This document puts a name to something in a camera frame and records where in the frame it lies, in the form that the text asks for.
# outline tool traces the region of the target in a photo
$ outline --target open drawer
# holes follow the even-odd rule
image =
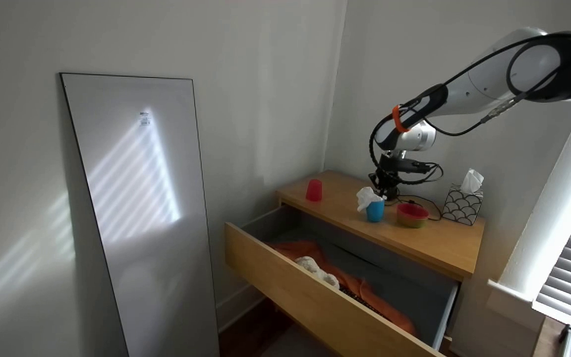
[[[226,223],[226,261],[317,339],[344,356],[442,356],[458,283],[290,206],[242,228]],[[414,337],[322,282],[267,242],[315,240],[331,264],[366,280],[407,315]]]

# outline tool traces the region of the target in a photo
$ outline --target white plush toy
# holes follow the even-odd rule
[[[300,266],[304,267],[307,271],[314,274],[320,280],[332,285],[336,289],[339,289],[338,279],[332,274],[326,273],[323,269],[319,267],[319,264],[312,258],[312,257],[300,257],[295,260],[295,263],[299,264]]]

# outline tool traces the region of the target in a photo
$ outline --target robotic arm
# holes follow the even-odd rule
[[[473,63],[443,84],[437,84],[381,120],[370,140],[376,172],[374,187],[388,199],[396,197],[399,172],[431,174],[439,165],[404,158],[406,151],[424,151],[435,142],[436,132],[463,135],[500,115],[521,100],[555,102],[571,100],[571,32],[547,34],[527,27],[515,30]],[[427,117],[479,113],[494,108],[476,125],[460,133],[447,133]],[[372,141],[383,149],[377,161]]]

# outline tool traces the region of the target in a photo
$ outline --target orange band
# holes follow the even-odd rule
[[[392,116],[394,117],[394,121],[396,122],[396,129],[401,133],[406,133],[408,129],[405,128],[400,122],[400,106],[394,107],[394,110],[392,110]]]

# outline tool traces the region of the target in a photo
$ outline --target sticker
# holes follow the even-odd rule
[[[140,126],[151,125],[151,114],[148,112],[140,112]]]

